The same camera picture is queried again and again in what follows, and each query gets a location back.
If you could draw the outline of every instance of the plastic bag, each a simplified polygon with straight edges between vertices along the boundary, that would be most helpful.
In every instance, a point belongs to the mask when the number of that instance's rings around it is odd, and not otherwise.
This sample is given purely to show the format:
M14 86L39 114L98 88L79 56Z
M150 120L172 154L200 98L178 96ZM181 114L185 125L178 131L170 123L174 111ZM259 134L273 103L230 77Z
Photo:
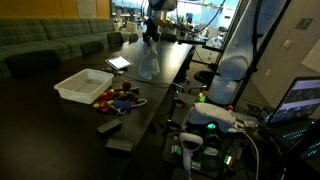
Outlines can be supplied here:
M156 43L150 40L150 43L143 44L143 57L139 67L139 74L145 79L152 79L159 72L160 67Z

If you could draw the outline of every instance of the couch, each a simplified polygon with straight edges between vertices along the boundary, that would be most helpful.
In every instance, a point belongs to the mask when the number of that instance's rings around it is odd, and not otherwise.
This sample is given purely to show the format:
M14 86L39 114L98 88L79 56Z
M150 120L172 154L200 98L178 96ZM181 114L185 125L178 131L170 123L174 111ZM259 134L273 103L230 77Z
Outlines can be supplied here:
M62 60L83 55L86 44L108 48L113 19L0 19L0 78L11 76L7 57L26 52L55 50Z

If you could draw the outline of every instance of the white plastic bin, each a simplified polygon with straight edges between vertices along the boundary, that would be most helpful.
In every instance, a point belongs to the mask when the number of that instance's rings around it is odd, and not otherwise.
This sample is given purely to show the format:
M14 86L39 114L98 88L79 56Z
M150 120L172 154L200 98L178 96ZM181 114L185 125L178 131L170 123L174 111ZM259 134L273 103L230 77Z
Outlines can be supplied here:
M103 71L84 69L79 73L56 84L62 98L91 104L112 84L113 74Z

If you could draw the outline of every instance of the chair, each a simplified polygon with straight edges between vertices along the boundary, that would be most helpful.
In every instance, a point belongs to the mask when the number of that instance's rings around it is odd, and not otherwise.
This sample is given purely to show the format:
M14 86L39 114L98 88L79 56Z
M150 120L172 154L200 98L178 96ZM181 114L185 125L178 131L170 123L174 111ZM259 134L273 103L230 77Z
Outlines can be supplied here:
M219 73L217 73L217 69L218 69L218 65L217 64L210 64L208 65L208 67L212 70L212 71L197 71L194 74L194 79L201 82L202 85L200 86L192 86L190 87L190 89L188 90L188 92L190 93L192 89L204 89L204 90L208 90L212 80L214 78L215 75L219 75Z
M107 37L110 47L121 46L124 43L121 32L108 33Z
M23 77L57 67L61 58L55 50L41 50L9 56L4 62L13 77Z
M101 41L93 41L93 42L87 42L80 45L82 55L88 55L95 52L102 51L104 49L103 44Z
M139 36L136 33L129 35L129 42L135 42L135 41L138 41L138 39L139 39Z
M194 49L196 48L196 46L192 46L192 48L189 50L187 57L184 59L176 77L173 80L172 85L174 85L174 87L178 87L181 89L181 92L185 92L184 87L179 85L179 83L184 83L185 81L187 81L187 83L190 83L189 78L187 77L187 70L190 69L190 63L194 54Z
M125 28L121 28L121 31L122 32L130 32L130 33L136 33L138 30L137 30L137 24L135 22L131 22L131 21L128 21L127 24L126 24L126 27Z

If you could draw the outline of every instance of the computer screen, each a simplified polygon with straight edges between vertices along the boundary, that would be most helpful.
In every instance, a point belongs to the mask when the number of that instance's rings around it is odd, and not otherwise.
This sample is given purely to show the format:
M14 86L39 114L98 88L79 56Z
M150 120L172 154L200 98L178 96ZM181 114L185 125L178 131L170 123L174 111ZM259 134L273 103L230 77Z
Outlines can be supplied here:
M319 104L320 77L296 78L267 123L274 126L304 118L307 120Z

